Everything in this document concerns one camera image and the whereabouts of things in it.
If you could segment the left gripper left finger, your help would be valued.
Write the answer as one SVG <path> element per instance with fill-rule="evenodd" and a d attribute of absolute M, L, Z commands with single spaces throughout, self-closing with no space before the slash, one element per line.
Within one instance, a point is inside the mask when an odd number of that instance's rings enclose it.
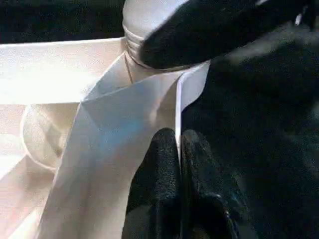
<path fill-rule="evenodd" d="M 124 239 L 176 239 L 180 234 L 180 167 L 174 131 L 153 136 L 131 182 Z"/>

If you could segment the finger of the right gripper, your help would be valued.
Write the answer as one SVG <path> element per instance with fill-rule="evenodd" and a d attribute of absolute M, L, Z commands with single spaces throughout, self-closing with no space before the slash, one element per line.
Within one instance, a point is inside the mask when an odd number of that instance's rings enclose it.
<path fill-rule="evenodd" d="M 154 69 L 204 62 L 309 11 L 308 0 L 189 0 L 143 41 L 140 60 Z"/>

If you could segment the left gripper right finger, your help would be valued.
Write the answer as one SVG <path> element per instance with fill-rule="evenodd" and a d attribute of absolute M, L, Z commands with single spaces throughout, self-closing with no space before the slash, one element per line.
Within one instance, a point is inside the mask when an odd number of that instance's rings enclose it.
<path fill-rule="evenodd" d="M 255 239 L 246 199 L 201 133 L 181 136 L 181 238 Z"/>

